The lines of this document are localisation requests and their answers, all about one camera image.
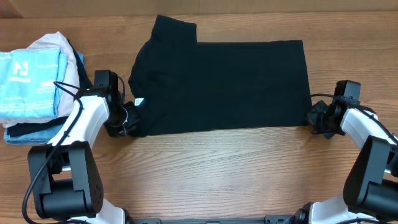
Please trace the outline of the black t-shirt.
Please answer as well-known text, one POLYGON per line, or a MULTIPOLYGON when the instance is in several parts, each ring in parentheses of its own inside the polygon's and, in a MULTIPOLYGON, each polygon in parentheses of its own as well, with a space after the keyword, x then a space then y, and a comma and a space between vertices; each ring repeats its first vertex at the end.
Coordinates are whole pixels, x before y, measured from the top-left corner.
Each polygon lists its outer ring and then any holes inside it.
POLYGON ((136 135, 301 126, 312 106, 301 40, 199 42, 197 26, 157 16, 128 80, 136 135))

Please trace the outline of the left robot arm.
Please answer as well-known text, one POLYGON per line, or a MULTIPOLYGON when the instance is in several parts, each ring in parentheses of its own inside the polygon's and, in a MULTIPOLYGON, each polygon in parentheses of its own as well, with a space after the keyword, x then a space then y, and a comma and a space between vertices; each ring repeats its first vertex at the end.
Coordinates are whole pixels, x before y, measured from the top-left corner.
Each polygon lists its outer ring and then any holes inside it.
POLYGON ((61 130, 45 145, 28 153, 30 185, 22 202, 28 216, 29 197, 38 216, 54 223, 133 223, 124 208, 104 197, 103 183, 92 153, 102 126, 113 138, 133 135, 141 120, 133 102, 119 91, 122 78, 97 70, 93 87, 79 88, 74 107, 61 130))

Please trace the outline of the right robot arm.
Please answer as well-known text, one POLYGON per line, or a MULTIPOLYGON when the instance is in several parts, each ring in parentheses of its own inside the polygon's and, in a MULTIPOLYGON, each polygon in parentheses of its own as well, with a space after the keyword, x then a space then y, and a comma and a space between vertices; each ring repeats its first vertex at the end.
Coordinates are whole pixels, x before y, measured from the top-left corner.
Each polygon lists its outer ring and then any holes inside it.
POLYGON ((359 149, 342 194, 323 202, 309 202, 296 211, 291 223, 389 223, 397 220, 397 136, 361 105, 361 85, 338 81, 332 102, 319 101, 307 113, 312 134, 327 139, 349 136, 359 149))

